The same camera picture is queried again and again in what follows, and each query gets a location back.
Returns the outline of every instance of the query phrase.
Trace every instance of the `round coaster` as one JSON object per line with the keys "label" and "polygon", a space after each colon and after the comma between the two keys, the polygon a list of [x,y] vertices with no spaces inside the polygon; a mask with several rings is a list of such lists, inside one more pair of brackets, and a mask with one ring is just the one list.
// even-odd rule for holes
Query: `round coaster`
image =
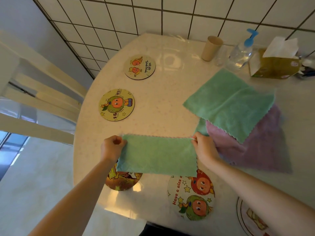
{"label": "round coaster", "polygon": [[237,201],[238,220],[243,230],[249,236],[274,236],[266,223],[259,218],[248,205],[241,199]]}
{"label": "round coaster", "polygon": [[105,184],[113,190],[128,190],[141,178],[142,173],[116,171],[117,163],[109,172]]}
{"label": "round coaster", "polygon": [[135,107],[135,98],[125,89],[112,89],[99,102],[100,115],[109,121],[120,121],[128,117]]}
{"label": "round coaster", "polygon": [[197,170],[197,177],[172,176],[168,183],[168,201],[182,218],[204,219],[214,205],[213,184],[202,170]]}
{"label": "round coaster", "polygon": [[134,55],[125,62],[124,72],[131,79],[146,79],[155,71],[155,61],[147,55]]}

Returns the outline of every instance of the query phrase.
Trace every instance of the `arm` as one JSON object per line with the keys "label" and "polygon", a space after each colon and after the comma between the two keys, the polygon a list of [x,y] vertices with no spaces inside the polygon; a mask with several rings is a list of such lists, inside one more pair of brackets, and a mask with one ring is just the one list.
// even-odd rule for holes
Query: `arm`
{"label": "arm", "polygon": [[315,235],[315,210],[290,195],[223,162],[211,137],[196,132],[199,160],[222,178],[279,235]]}
{"label": "arm", "polygon": [[37,224],[28,236],[81,236],[92,215],[107,175],[127,141],[111,136],[101,145],[100,162]]}

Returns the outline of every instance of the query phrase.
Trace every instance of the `green microfiber cloth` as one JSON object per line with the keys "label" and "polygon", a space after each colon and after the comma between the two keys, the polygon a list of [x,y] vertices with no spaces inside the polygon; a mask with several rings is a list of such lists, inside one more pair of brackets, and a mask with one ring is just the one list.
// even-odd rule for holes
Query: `green microfiber cloth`
{"label": "green microfiber cloth", "polygon": [[199,119],[199,123],[195,129],[195,132],[199,131],[204,136],[209,136],[206,128],[206,120],[203,118]]}
{"label": "green microfiber cloth", "polygon": [[243,143],[274,99],[274,94],[258,93],[235,74],[221,69],[183,106]]}
{"label": "green microfiber cloth", "polygon": [[191,138],[162,138],[126,134],[128,143],[117,171],[197,177],[197,155]]}

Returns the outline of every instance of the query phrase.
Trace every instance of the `blue pump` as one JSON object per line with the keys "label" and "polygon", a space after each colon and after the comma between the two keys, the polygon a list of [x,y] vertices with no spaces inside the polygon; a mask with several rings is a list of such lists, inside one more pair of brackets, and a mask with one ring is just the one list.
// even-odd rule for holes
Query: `blue pump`
{"label": "blue pump", "polygon": [[258,35],[259,33],[253,29],[247,29],[247,31],[250,32],[252,35],[250,36],[250,38],[248,38],[244,41],[244,46],[245,47],[251,47],[254,44],[255,36]]}

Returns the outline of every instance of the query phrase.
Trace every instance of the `pink towel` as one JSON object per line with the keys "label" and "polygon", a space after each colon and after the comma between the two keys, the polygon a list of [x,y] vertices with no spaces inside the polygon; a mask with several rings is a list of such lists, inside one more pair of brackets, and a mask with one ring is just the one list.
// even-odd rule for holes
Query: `pink towel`
{"label": "pink towel", "polygon": [[279,108],[273,105],[243,144],[209,121],[206,121],[206,127],[227,162],[240,167],[291,173],[280,117]]}

